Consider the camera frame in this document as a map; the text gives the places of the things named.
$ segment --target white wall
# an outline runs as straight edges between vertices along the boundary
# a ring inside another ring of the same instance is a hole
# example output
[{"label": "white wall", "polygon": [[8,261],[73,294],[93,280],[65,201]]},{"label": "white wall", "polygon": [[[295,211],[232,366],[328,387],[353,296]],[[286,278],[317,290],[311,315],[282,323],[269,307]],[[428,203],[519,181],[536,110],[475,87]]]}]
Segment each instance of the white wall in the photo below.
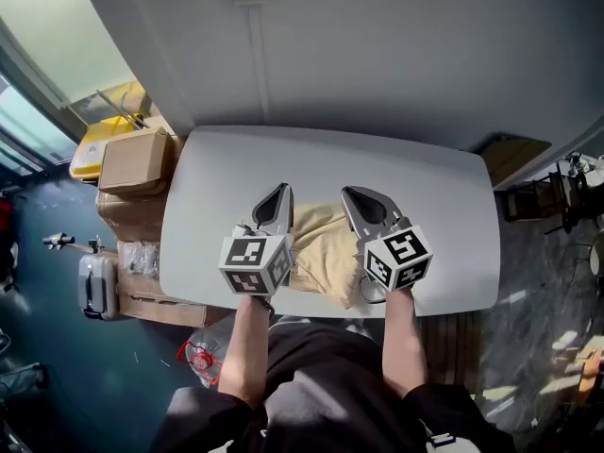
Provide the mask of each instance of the white wall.
[{"label": "white wall", "polygon": [[470,148],[507,132],[553,153],[604,113],[604,0],[269,0],[266,115],[248,8],[92,1],[181,133],[267,123]]},{"label": "white wall", "polygon": [[0,19],[69,102],[134,79],[90,0],[0,0]]}]

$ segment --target gray suitcase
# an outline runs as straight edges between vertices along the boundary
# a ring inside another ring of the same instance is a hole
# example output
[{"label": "gray suitcase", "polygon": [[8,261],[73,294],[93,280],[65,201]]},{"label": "gray suitcase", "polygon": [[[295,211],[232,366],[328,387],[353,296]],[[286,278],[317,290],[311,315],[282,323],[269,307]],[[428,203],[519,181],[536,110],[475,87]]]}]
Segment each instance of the gray suitcase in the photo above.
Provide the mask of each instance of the gray suitcase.
[{"label": "gray suitcase", "polygon": [[77,272],[77,303],[86,317],[105,321],[120,319],[116,259],[85,255]]}]

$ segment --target floor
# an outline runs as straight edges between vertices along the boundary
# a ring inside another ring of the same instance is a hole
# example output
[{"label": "floor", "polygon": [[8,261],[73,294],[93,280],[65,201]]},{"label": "floor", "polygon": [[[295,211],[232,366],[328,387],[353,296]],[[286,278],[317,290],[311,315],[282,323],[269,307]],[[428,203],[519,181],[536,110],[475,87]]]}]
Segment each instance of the floor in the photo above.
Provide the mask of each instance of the floor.
[{"label": "floor", "polygon": [[[197,384],[189,366],[175,358],[191,330],[138,320],[101,323],[81,314],[76,306],[79,253],[47,250],[42,237],[64,231],[86,243],[98,234],[111,247],[111,232],[96,214],[94,197],[93,187],[60,178],[17,199],[20,293],[0,296],[0,328],[13,341],[0,366],[49,365],[49,393],[61,423],[88,450],[143,452],[174,390]],[[587,249],[572,245],[589,243],[596,228],[583,223],[571,235],[543,236],[557,224],[557,219],[500,224],[499,301],[483,313],[477,403],[489,421],[514,433],[519,446],[556,416],[560,395],[539,392],[563,376],[558,360],[568,352],[564,349],[602,329],[602,305],[587,262],[578,261]],[[587,334],[590,316],[595,322]],[[553,349],[567,331],[577,332],[575,341]],[[505,386],[510,388],[499,399],[484,397]]]},{"label": "floor", "polygon": [[[589,262],[583,260],[589,248],[577,245],[591,243],[597,227],[583,221],[571,234],[544,236],[560,220],[500,220],[499,297],[482,313],[477,403],[488,421],[514,435],[519,450],[557,420],[569,391],[552,381],[575,376],[566,368],[572,368],[568,364],[577,348],[604,331],[604,304],[596,295]],[[561,340],[564,335],[576,337],[568,343]],[[543,392],[546,385],[560,389]],[[497,400],[487,400],[484,392]]]},{"label": "floor", "polygon": [[90,451],[144,452],[174,390],[198,384],[189,365],[176,360],[191,330],[134,319],[102,323],[82,315],[76,304],[81,255],[50,251],[42,238],[63,231],[87,243],[98,234],[111,247],[95,195],[94,187],[64,178],[16,200],[20,293],[0,296],[0,328],[12,339],[0,365],[49,365],[49,393],[62,423]]}]

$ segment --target beige cloth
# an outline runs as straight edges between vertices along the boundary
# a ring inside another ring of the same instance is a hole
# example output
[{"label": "beige cloth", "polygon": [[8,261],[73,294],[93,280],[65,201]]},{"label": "beige cloth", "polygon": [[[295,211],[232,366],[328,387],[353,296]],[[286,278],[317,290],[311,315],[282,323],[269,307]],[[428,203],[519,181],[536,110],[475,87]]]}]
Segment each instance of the beige cloth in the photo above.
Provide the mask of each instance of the beige cloth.
[{"label": "beige cloth", "polygon": [[350,231],[342,206],[295,206],[290,233],[295,256],[291,287],[325,294],[350,308],[362,269],[354,258],[357,236]]}]

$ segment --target cardboard box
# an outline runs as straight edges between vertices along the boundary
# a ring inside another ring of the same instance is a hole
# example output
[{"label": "cardboard box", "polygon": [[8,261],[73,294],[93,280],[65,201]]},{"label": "cardboard box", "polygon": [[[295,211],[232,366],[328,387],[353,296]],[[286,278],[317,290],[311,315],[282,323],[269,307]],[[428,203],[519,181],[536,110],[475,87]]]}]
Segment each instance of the cardboard box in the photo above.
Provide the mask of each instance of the cardboard box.
[{"label": "cardboard box", "polygon": [[98,189],[110,194],[155,194],[166,188],[172,139],[163,127],[132,131],[107,142]]},{"label": "cardboard box", "polygon": [[[184,140],[175,136],[165,120],[158,116],[145,120],[150,126],[167,130],[168,168],[164,180],[166,187],[157,194],[124,195],[107,194],[99,190],[96,210],[121,242],[155,242],[161,240],[161,225],[166,208],[169,184]],[[120,313],[139,319],[176,324],[187,327],[209,326],[232,310],[195,304],[163,293],[158,277],[131,274],[118,266],[118,294]]]}]

